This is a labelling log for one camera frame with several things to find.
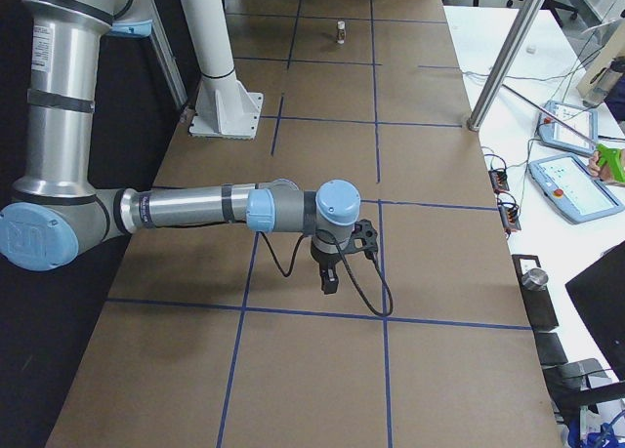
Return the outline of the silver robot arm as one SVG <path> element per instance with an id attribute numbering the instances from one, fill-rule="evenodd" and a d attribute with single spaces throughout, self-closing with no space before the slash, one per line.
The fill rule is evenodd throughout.
<path id="1" fill-rule="evenodd" d="M 322 291 L 337 291 L 336 265 L 355 252 L 364 231 L 360 195 L 349 182 L 315 191 L 276 180 L 144 192 L 89 183 L 101 40 L 149 36 L 153 0 L 22 2 L 34 25 L 26 169 L 1 212 L 1 252 L 9 262 L 47 271 L 141 228 L 245 224 L 261 234 L 309 237 Z"/>

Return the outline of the person hand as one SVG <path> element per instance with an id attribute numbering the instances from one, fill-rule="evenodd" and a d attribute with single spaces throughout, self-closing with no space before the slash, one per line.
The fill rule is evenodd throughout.
<path id="1" fill-rule="evenodd" d="M 607 163 L 600 165 L 600 158 L 601 154 L 598 151 L 595 151 L 588 160 L 588 170 L 593 177 L 601 180 L 602 182 L 612 182 L 613 176 L 609 165 Z"/>

